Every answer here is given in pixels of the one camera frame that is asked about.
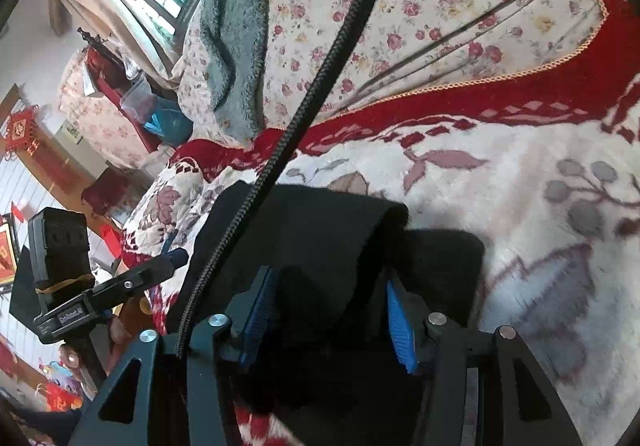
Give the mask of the left hand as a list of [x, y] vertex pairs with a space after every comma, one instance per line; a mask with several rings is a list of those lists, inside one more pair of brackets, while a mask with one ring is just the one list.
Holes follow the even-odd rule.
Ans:
[[144, 295], [118, 305], [106, 322], [99, 322], [85, 338], [67, 340], [58, 349], [61, 364], [77, 377], [88, 378], [97, 366], [109, 374], [129, 344], [143, 330], [154, 328], [151, 305]]

